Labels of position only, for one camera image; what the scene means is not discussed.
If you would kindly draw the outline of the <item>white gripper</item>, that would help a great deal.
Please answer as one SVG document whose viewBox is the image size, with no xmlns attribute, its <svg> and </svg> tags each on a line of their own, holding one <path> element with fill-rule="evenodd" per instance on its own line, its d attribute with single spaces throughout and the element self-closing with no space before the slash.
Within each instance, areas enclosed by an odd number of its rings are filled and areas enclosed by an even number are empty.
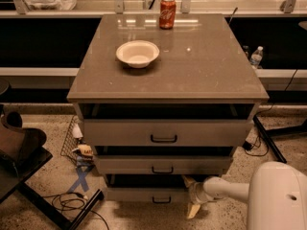
<svg viewBox="0 0 307 230">
<path fill-rule="evenodd" d="M 215 199 L 212 191 L 213 181 L 211 179 L 203 182 L 196 181 L 193 177 L 183 175 L 184 185 L 188 188 L 190 201 L 187 207 L 188 219 L 193 219 L 201 208 L 201 205 Z"/>
</svg>

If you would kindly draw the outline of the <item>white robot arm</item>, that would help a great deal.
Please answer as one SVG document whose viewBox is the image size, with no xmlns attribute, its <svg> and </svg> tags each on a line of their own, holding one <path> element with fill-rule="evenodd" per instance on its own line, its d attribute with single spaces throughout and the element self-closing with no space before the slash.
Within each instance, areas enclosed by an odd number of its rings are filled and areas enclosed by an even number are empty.
<svg viewBox="0 0 307 230">
<path fill-rule="evenodd" d="M 187 217 L 201 206 L 226 197 L 248 206 L 247 230 L 307 230 L 307 175 L 280 162 L 261 164 L 249 183 L 211 176 L 202 182 L 185 175 L 189 192 Z"/>
</svg>

